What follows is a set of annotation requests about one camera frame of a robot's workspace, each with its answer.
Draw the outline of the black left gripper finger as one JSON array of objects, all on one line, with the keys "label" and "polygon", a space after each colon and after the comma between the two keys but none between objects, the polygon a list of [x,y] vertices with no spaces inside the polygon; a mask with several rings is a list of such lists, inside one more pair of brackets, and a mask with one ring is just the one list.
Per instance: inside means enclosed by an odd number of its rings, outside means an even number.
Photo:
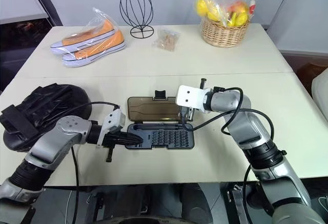
[{"label": "black left gripper finger", "polygon": [[129,132],[120,132],[118,138],[123,142],[143,142],[143,139],[140,136]]},{"label": "black left gripper finger", "polygon": [[141,144],[140,141],[122,140],[122,141],[119,142],[119,145],[125,146],[126,148],[138,147],[140,144]]}]

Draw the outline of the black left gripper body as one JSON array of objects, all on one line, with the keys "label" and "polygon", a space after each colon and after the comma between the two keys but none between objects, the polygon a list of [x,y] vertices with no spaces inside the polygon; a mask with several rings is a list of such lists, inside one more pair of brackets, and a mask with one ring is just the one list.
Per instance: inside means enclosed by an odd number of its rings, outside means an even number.
[{"label": "black left gripper body", "polygon": [[113,150],[114,150],[116,145],[122,145],[121,139],[122,139],[121,132],[116,132],[116,133],[108,132],[104,136],[104,139],[102,141],[102,146],[104,148],[108,149],[108,155],[107,155],[107,158],[106,158],[106,162],[111,162],[112,161]]}]

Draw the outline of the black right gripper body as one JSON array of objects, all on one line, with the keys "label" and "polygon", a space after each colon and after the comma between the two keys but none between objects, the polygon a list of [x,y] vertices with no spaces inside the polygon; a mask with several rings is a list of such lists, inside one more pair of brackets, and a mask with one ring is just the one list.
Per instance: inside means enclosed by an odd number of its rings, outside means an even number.
[{"label": "black right gripper body", "polygon": [[179,117],[184,118],[185,121],[193,121],[195,109],[191,107],[180,106]]}]

